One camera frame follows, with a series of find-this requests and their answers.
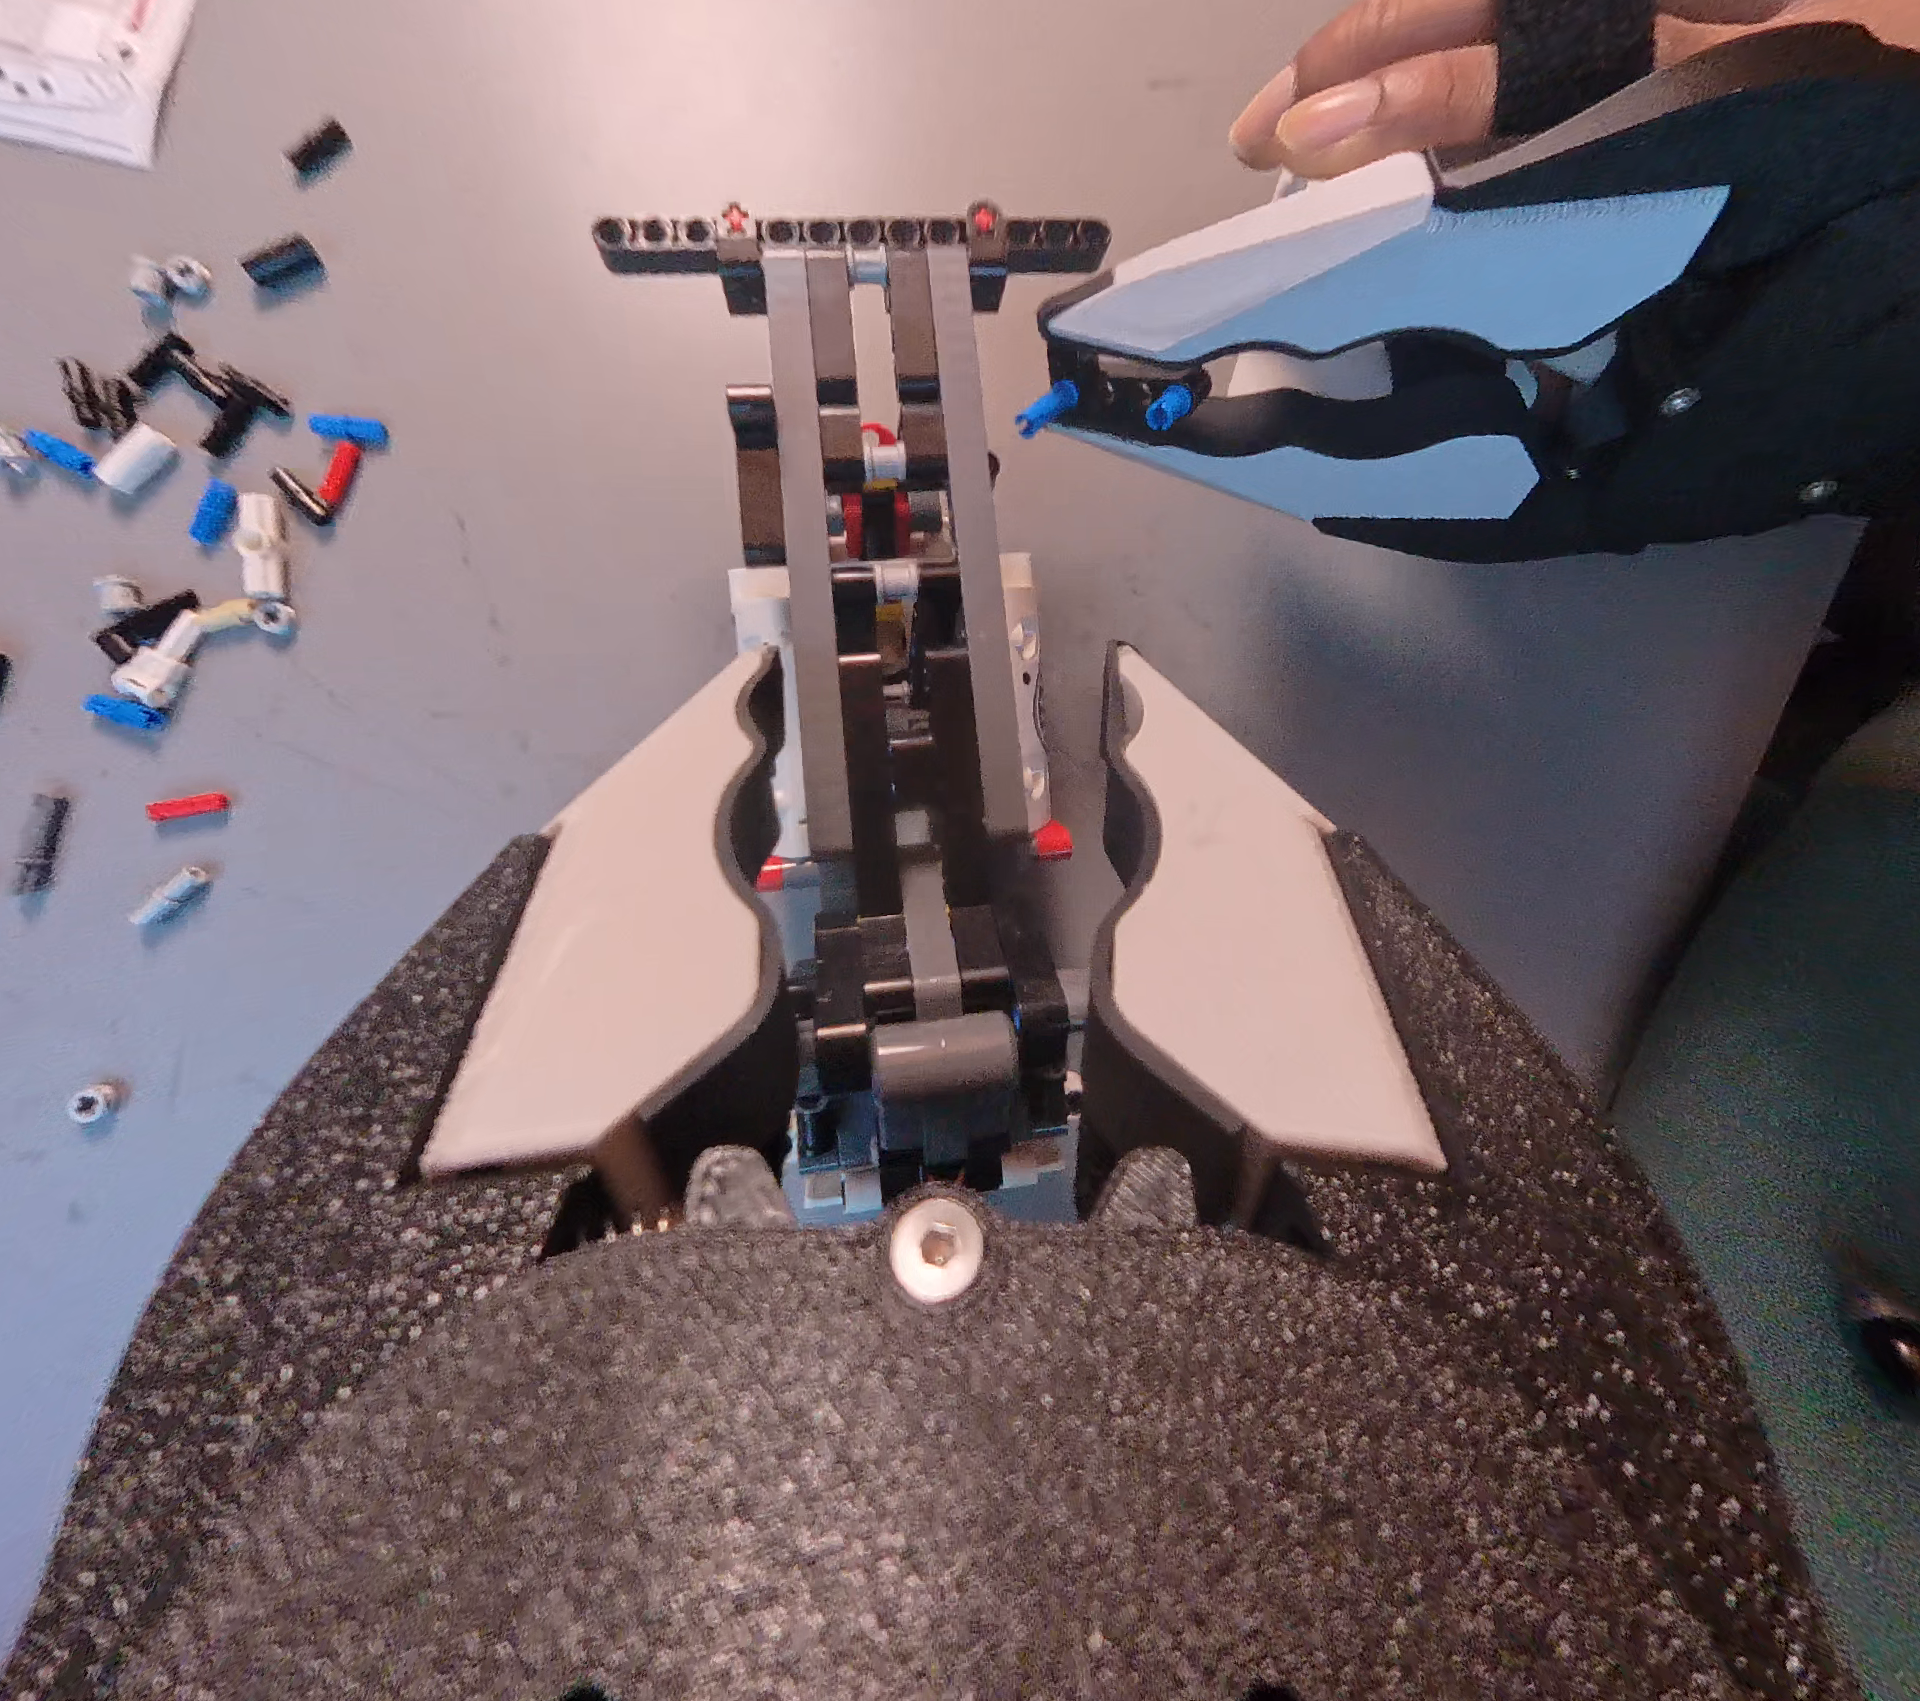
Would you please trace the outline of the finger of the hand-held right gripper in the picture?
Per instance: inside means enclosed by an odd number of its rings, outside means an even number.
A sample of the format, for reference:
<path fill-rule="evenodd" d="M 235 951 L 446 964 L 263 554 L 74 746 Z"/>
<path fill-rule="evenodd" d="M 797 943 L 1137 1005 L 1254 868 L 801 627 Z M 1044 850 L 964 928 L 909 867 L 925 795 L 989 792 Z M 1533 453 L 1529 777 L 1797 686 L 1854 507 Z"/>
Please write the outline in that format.
<path fill-rule="evenodd" d="M 1447 392 L 1210 396 L 1163 430 L 1119 429 L 1111 453 L 1309 522 L 1502 522 L 1540 485 L 1533 457 L 1513 434 L 1442 429 L 1521 414 L 1513 392 L 1496 392 L 1487 409 L 1457 409 Z"/>
<path fill-rule="evenodd" d="M 1038 324 L 1050 345 L 1159 367 L 1412 332 L 1551 356 L 1672 286 L 1727 199 L 1715 185 L 1453 208 L 1404 153 L 1147 249 Z"/>

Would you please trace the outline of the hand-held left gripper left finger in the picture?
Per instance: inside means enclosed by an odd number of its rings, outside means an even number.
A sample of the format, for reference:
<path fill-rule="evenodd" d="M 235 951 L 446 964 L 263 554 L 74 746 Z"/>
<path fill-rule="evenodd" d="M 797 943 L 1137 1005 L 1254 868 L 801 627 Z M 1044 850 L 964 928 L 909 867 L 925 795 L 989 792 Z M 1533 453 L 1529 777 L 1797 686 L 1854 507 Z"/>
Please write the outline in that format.
<path fill-rule="evenodd" d="M 757 1144 L 792 1103 L 775 848 L 775 653 L 741 653 L 586 787 L 543 858 L 419 1153 L 427 1178 Z"/>

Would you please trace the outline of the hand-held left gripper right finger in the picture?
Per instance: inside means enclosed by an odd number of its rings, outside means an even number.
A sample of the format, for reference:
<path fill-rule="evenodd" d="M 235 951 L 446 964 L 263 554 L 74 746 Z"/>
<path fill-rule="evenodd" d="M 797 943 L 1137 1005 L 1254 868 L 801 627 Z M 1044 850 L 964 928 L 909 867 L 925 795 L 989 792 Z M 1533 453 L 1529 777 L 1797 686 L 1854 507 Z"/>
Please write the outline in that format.
<path fill-rule="evenodd" d="M 1331 823 L 1133 646 L 1105 665 L 1085 1124 L 1194 1168 L 1444 1168 Z"/>

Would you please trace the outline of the black building beam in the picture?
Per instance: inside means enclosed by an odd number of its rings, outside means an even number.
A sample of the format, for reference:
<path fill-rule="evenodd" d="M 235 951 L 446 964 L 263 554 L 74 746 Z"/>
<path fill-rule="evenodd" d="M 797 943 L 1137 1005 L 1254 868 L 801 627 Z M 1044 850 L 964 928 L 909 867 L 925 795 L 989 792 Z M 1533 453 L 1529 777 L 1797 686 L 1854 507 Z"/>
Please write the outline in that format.
<path fill-rule="evenodd" d="M 1073 414 L 1050 429 L 1146 446 L 1180 445 L 1185 438 L 1184 430 L 1190 416 L 1211 395 L 1211 379 L 1204 368 L 1188 368 L 1177 375 L 1139 373 L 1135 363 L 1119 363 L 1115 368 L 1107 368 L 1098 356 L 1075 356 L 1069 363 L 1051 363 L 1050 373 L 1048 389 L 1054 383 L 1073 383 L 1080 392 Z M 1192 407 L 1173 429 L 1153 434 L 1144 427 L 1142 416 L 1147 403 L 1169 387 L 1184 387 Z"/>

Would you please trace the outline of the toy vehicle chassis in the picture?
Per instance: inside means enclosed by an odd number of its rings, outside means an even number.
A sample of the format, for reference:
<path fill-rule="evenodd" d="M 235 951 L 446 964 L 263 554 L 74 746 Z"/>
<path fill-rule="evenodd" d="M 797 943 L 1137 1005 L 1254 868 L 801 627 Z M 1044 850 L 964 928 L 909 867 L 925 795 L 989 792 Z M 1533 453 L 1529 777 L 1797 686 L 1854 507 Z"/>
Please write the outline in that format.
<path fill-rule="evenodd" d="M 1090 274 L 1100 220 L 605 217 L 602 265 L 709 277 L 769 375 L 726 392 L 734 645 L 778 657 L 774 835 L 795 1099 L 775 1165 L 827 1220 L 923 1180 L 1062 1163 L 1067 980 L 1040 871 L 1066 862 L 1032 560 L 995 524 L 976 320 L 1009 274 Z"/>

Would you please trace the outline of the grey desk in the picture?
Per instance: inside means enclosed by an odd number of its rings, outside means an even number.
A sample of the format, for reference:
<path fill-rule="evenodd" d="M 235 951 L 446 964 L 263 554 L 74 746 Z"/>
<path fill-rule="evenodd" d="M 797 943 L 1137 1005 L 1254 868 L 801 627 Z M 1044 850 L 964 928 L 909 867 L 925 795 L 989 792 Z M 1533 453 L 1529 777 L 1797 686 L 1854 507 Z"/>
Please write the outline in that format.
<path fill-rule="evenodd" d="M 182 1230 L 280 1088 L 512 837 L 732 654 L 724 387 L 764 331 L 607 274 L 603 214 L 1094 214 L 1115 256 L 1259 203 L 1229 125 L 1352 0 L 200 0 L 156 166 L 4 147 L 4 423 L 140 353 L 134 255 L 218 288 L 193 345 L 392 445 L 294 520 L 299 632 L 212 643 L 165 734 L 90 722 L 90 584 L 233 570 L 182 463 L 120 510 L 4 485 L 4 1643 Z M 246 253 L 312 241 L 263 298 Z"/>

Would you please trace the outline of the pile of small building parts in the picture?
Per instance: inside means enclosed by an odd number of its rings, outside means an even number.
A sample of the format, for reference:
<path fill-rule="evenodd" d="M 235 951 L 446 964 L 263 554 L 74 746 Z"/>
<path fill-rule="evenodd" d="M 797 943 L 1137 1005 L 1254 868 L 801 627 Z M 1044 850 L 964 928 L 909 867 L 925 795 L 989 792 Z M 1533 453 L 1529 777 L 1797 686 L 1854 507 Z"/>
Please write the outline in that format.
<path fill-rule="evenodd" d="M 313 286 L 324 260 L 313 242 L 288 235 L 246 253 L 246 280 L 263 298 L 283 298 Z M 193 255 L 134 255 L 128 286 L 142 307 L 152 339 L 117 375 L 96 373 L 82 359 L 62 356 L 62 396 L 72 423 L 97 436 L 93 446 L 41 429 L 4 429 L 4 479 L 25 480 L 39 468 L 57 468 L 74 480 L 108 492 L 116 503 L 138 503 L 180 465 L 180 440 L 156 427 L 146 409 L 165 389 L 183 389 L 206 414 L 198 453 L 207 472 L 187 522 L 193 546 L 229 545 L 239 560 L 237 595 L 204 603 L 196 587 L 148 599 L 125 577 L 96 579 L 93 600 L 105 624 L 92 643 L 110 663 L 103 692 L 84 699 L 90 722 L 129 733 L 163 733 L 180 704 L 193 660 L 206 638 L 255 630 L 268 638 L 297 632 L 285 569 L 282 503 L 313 527 L 327 527 L 351 492 L 369 445 L 387 440 L 383 424 L 363 418 L 309 418 L 319 440 L 329 440 L 324 480 L 304 485 L 283 467 L 268 471 L 268 488 L 237 488 L 218 472 L 268 418 L 290 420 L 294 407 L 271 384 L 244 368 L 207 359 L 180 332 L 180 307 L 212 294 L 212 274 Z M 57 789 L 36 789 L 11 855 L 5 893 L 37 904 L 60 871 L 60 852 L 74 814 L 74 799 Z"/>

